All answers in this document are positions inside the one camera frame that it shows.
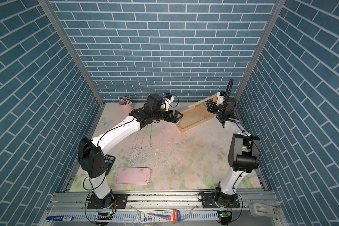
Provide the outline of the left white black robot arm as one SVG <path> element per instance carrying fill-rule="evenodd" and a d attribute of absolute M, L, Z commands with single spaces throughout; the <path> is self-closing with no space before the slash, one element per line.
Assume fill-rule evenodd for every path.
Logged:
<path fill-rule="evenodd" d="M 176 95 L 170 93 L 165 93 L 162 96 L 150 94 L 141 108 L 132 110 L 118 125 L 92 139 L 87 137 L 81 139 L 78 163 L 87 173 L 87 178 L 92 186 L 92 188 L 85 187 L 86 191 L 93 192 L 101 200 L 110 194 L 111 188 L 106 181 L 109 171 L 108 160 L 105 156 L 129 135 L 153 122 L 177 123 L 183 115 L 177 110 L 169 109 L 176 98 Z"/>

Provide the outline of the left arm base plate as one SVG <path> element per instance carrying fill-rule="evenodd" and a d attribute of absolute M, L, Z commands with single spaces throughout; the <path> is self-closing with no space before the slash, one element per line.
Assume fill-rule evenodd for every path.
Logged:
<path fill-rule="evenodd" d="M 86 198 L 88 209 L 99 209 L 99 210 L 125 209 L 127 205 L 127 200 L 128 194 L 113 194 L 113 193 L 109 193 L 103 199 L 99 199 L 95 194 L 90 194 Z"/>

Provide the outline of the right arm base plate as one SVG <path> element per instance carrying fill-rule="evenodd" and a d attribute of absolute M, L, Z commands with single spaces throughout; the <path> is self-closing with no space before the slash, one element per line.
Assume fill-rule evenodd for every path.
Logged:
<path fill-rule="evenodd" d="M 237 195 L 226 195 L 224 193 L 216 194 L 210 191 L 202 191 L 197 194 L 197 198 L 202 203 L 204 209 L 240 208 Z"/>

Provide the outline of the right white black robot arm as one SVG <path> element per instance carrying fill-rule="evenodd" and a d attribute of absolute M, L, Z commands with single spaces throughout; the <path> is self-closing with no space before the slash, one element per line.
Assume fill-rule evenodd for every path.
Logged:
<path fill-rule="evenodd" d="M 230 172 L 215 190 L 215 202 L 220 207 L 228 207 L 236 201 L 236 190 L 241 181 L 260 163 L 260 138 L 246 132 L 235 116 L 236 100 L 230 97 L 233 83 L 230 79 L 226 90 L 217 93 L 217 100 L 206 104 L 207 111 L 216 115 L 226 131 L 232 132 L 228 153 Z"/>

